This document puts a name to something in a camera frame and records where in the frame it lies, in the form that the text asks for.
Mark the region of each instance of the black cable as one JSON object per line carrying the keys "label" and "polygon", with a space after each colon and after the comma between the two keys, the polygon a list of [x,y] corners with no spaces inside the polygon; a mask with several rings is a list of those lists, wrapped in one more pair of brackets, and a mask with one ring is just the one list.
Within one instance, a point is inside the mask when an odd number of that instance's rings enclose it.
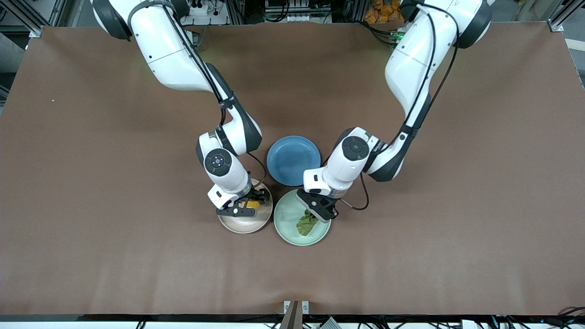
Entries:
{"label": "black cable", "polygon": [[288,0],[286,0],[286,3],[283,4],[283,10],[280,12],[278,17],[276,17],[276,19],[269,19],[267,17],[264,17],[264,20],[267,20],[267,21],[272,22],[272,23],[278,23],[287,17],[289,9],[290,9],[290,2]]}
{"label": "black cable", "polygon": [[357,208],[357,207],[354,207],[354,206],[352,206],[351,204],[349,204],[349,203],[348,203],[347,201],[345,201],[343,198],[340,198],[341,202],[345,203],[345,204],[346,204],[346,206],[350,207],[350,208],[351,208],[351,209],[353,209],[353,210],[358,210],[358,211],[365,210],[365,209],[367,209],[367,206],[369,206],[369,205],[370,205],[370,196],[368,195],[367,188],[366,188],[366,182],[364,181],[364,175],[363,175],[363,173],[362,173],[362,172],[360,172],[360,178],[361,178],[361,180],[362,180],[362,187],[364,188],[364,193],[366,194],[366,205],[365,205],[365,206],[363,206],[362,208]]}
{"label": "black cable", "polygon": [[234,321],[234,322],[247,322],[247,321],[254,321],[254,320],[259,320],[259,319],[261,319],[261,318],[272,318],[272,317],[277,317],[277,318],[278,318],[278,316],[279,316],[279,314],[269,314],[269,315],[266,315],[266,316],[245,318],[245,319],[242,319],[242,320],[237,320],[237,321]]}
{"label": "black cable", "polygon": [[[203,76],[205,77],[205,79],[207,80],[207,82],[209,83],[209,86],[211,87],[211,89],[213,91],[213,94],[215,95],[215,98],[217,98],[218,102],[221,102],[222,101],[221,95],[219,94],[219,91],[217,89],[217,86],[215,85],[215,83],[213,82],[213,79],[211,78],[211,73],[207,69],[207,66],[205,65],[205,62],[203,62],[203,59],[201,58],[201,56],[199,56],[199,53],[193,52],[193,48],[192,48],[193,44],[189,40],[189,37],[187,36],[187,33],[185,32],[185,29],[183,28],[183,25],[181,24],[181,22],[180,21],[177,21],[176,19],[174,19],[168,13],[168,11],[166,10],[165,7],[166,6],[163,5],[164,12],[167,14],[167,17],[168,17],[169,21],[171,22],[171,25],[173,26],[173,29],[179,35],[179,38],[181,39],[181,43],[187,49],[187,52],[189,52],[189,55],[191,56],[191,58],[193,59],[193,61],[195,62],[195,64],[199,68],[199,70],[201,70],[201,73],[203,74]],[[181,37],[181,32],[176,27],[176,25],[174,24],[174,22],[177,22],[177,24],[179,26],[181,26],[181,28],[183,29],[183,36],[182,37]]]}
{"label": "black cable", "polygon": [[266,170],[266,166],[264,165],[264,163],[262,163],[262,161],[260,161],[260,159],[258,159],[255,155],[253,155],[250,152],[247,152],[247,154],[249,156],[251,156],[252,158],[254,158],[254,160],[258,161],[258,163],[262,166],[262,170],[264,170],[264,177],[262,177],[262,179],[255,185],[253,185],[252,187],[255,189],[256,187],[260,186],[262,183],[264,183],[266,176],[267,176],[267,170]]}
{"label": "black cable", "polygon": [[[412,110],[414,109],[414,106],[418,103],[418,98],[422,94],[422,90],[425,87],[425,83],[426,83],[427,79],[429,78],[429,73],[431,72],[431,67],[433,65],[433,61],[435,61],[435,51],[436,51],[436,45],[437,45],[437,34],[436,34],[436,30],[435,30],[435,23],[433,22],[433,19],[432,19],[431,15],[429,13],[427,13],[426,15],[429,17],[429,20],[430,20],[430,23],[431,23],[431,28],[432,28],[432,31],[433,31],[433,49],[431,51],[431,60],[429,62],[428,67],[426,68],[425,77],[422,80],[421,87],[418,89],[417,96],[414,98],[414,102],[412,102],[412,106],[411,106],[410,110],[408,111],[408,114],[407,114],[406,118],[404,119],[404,124],[406,124],[408,122],[408,120],[410,119],[410,115],[412,114]],[[399,131],[396,134],[396,136],[394,137],[394,139],[390,143],[386,144],[386,147],[384,149],[378,151],[378,154],[379,153],[383,153],[388,148],[390,148],[390,146],[392,144],[394,144],[394,141],[396,141],[396,139],[398,138],[398,136],[400,136],[400,133],[401,132]]]}
{"label": "black cable", "polygon": [[382,38],[380,38],[379,36],[377,36],[374,31],[370,30],[371,35],[373,35],[379,42],[382,42],[383,44],[385,44],[386,46],[392,46],[392,44]]}
{"label": "black cable", "polygon": [[409,322],[410,322],[410,320],[403,322],[403,323],[399,324],[398,326],[396,326],[396,328],[394,328],[394,329],[400,329],[400,327],[402,327],[403,325],[405,325],[406,323],[409,323]]}
{"label": "black cable", "polygon": [[508,322],[508,329],[516,329],[516,327],[514,327],[514,324],[512,323],[512,321],[510,321],[509,316],[506,316],[506,321]]}
{"label": "black cable", "polygon": [[520,324],[522,326],[522,328],[524,329],[531,329],[530,327],[528,327],[524,322],[520,321],[520,320],[516,320],[513,318],[513,316],[508,316],[512,321],[514,322],[518,322],[518,324]]}
{"label": "black cable", "polygon": [[235,0],[235,4],[233,5],[234,8],[236,8],[236,12],[238,13],[238,15],[240,15],[240,18],[242,19],[242,22],[244,22],[245,24],[248,24],[247,19],[244,17],[244,15],[242,14],[242,12],[240,11],[240,8],[238,6],[238,0]]}
{"label": "black cable", "polygon": [[376,33],[379,33],[379,34],[381,34],[381,35],[388,35],[388,36],[389,36],[389,35],[392,35],[392,33],[391,33],[391,32],[389,32],[389,31],[382,31],[382,30],[378,30],[378,29],[376,29],[376,28],[373,28],[373,27],[372,27],[372,26],[371,26],[371,25],[370,25],[368,22],[364,22],[364,21],[362,21],[362,20],[353,20],[353,21],[351,21],[351,22],[352,22],[352,23],[358,23],[358,24],[360,24],[360,25],[364,26],[366,29],[368,29],[368,30],[370,30],[370,31],[373,31],[373,32],[376,32]]}
{"label": "black cable", "polygon": [[[404,7],[408,7],[408,6],[415,6],[416,4],[404,4],[401,5],[400,8],[404,8]],[[433,99],[431,100],[431,103],[429,104],[429,109],[431,108],[431,106],[433,105],[433,103],[435,102],[437,95],[439,95],[439,92],[441,91],[441,88],[443,88],[443,84],[445,83],[445,81],[447,80],[447,77],[449,76],[449,73],[451,72],[451,68],[453,67],[453,63],[455,62],[455,58],[457,57],[457,51],[459,49],[459,24],[457,23],[457,20],[455,19],[455,17],[453,17],[453,15],[451,15],[451,13],[449,13],[448,11],[433,6],[433,5],[425,5],[424,3],[420,4],[421,6],[427,7],[427,8],[431,8],[434,9],[436,11],[440,11],[442,13],[444,13],[445,15],[449,15],[449,17],[453,20],[453,23],[455,23],[455,29],[456,29],[456,33],[455,33],[455,49],[453,51],[453,57],[451,58],[451,63],[449,63],[449,67],[447,68],[447,72],[445,72],[445,75],[443,76],[443,80],[441,80],[441,83],[439,84],[439,87],[437,88],[437,91],[435,92],[435,95],[433,96]]]}
{"label": "black cable", "polygon": [[323,24],[325,24],[325,22],[327,21],[327,17],[329,17],[329,14],[331,14],[331,10],[327,12],[325,19],[323,20]]}
{"label": "black cable", "polygon": [[581,310],[585,310],[585,307],[581,306],[581,307],[574,307],[569,311],[566,311],[564,313],[560,313],[559,316],[568,316],[569,314],[573,314],[577,311],[581,311]]}
{"label": "black cable", "polygon": [[219,125],[223,126],[225,123],[226,111],[224,108],[221,109],[221,120],[219,120]]}
{"label": "black cable", "polygon": [[280,320],[280,321],[277,321],[275,324],[273,324],[273,325],[272,325],[272,327],[270,327],[270,329],[274,329],[274,328],[276,328],[276,326],[277,326],[279,323],[281,323],[281,322],[282,322],[282,320]]}
{"label": "black cable", "polygon": [[8,10],[6,10],[4,7],[0,6],[0,12],[4,12],[4,14],[2,15],[2,18],[0,18],[0,22],[2,22],[6,18],[6,14],[8,13]]}

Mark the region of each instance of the yellow object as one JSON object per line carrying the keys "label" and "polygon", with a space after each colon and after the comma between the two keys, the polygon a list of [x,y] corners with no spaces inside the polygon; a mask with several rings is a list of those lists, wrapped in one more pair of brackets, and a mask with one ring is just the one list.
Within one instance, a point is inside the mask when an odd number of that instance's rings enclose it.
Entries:
{"label": "yellow object", "polygon": [[380,10],[384,5],[384,0],[371,0],[371,6],[374,7],[375,10]]}
{"label": "yellow object", "polygon": [[376,22],[376,18],[374,16],[370,16],[366,18],[365,21],[368,22],[369,24],[373,24]]}
{"label": "yellow object", "polygon": [[366,22],[368,22],[369,24],[373,24],[376,22],[377,16],[378,16],[378,12],[370,9],[366,12],[366,15],[364,16],[364,20]]}
{"label": "yellow object", "polygon": [[[246,204],[245,201],[241,201],[240,202],[240,206],[243,207],[244,204]],[[254,201],[254,200],[249,200],[248,201],[248,205],[246,206],[246,208],[254,208],[254,209],[258,209],[260,208],[260,201]]]}
{"label": "yellow object", "polygon": [[384,16],[390,16],[390,14],[393,12],[394,9],[392,9],[391,5],[383,5],[382,8],[380,9],[380,14]]}

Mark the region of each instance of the blue plate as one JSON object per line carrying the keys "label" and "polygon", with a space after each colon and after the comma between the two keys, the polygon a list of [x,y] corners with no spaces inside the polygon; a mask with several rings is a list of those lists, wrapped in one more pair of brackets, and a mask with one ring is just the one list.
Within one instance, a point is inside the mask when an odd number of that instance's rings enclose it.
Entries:
{"label": "blue plate", "polygon": [[282,185],[302,185],[307,169],[321,166],[319,149],[307,138],[287,136],[276,141],[268,151],[268,171]]}

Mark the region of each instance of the black button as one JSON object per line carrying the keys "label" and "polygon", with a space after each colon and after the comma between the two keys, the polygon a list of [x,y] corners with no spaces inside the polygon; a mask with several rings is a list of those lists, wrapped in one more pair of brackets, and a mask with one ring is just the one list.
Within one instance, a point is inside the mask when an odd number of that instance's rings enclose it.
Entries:
{"label": "black button", "polygon": [[359,154],[355,152],[344,152],[343,155],[345,155],[345,157],[351,161],[355,161],[359,157]]}
{"label": "black button", "polygon": [[363,158],[367,157],[368,153],[369,153],[369,150],[364,148],[363,151],[360,153],[360,158],[363,159]]}
{"label": "black button", "polygon": [[216,155],[211,157],[211,165],[214,168],[221,168],[221,166],[223,166],[224,162],[225,162],[225,159],[223,158],[223,156],[221,154],[216,154]]}
{"label": "black button", "polygon": [[359,141],[352,140],[349,143],[349,149],[356,152],[356,153],[360,153],[364,149],[364,147],[363,147],[362,143],[360,143]]}

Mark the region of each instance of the table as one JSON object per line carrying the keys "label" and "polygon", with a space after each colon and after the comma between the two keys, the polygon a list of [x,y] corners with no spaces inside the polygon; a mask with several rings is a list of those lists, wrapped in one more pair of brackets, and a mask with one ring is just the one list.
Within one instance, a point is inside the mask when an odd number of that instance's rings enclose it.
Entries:
{"label": "table", "polygon": [[[208,28],[202,56],[264,134],[326,156],[403,120],[356,25]],[[445,63],[433,80],[436,88]],[[195,143],[214,96],[160,85],[135,42],[46,28],[0,118],[2,314],[556,314],[585,304],[585,93],[560,33],[493,24],[462,50],[400,175],[306,248],[217,219]],[[252,159],[241,161],[259,177]],[[290,188],[272,179],[276,199]],[[363,202],[359,184],[347,195]]]}

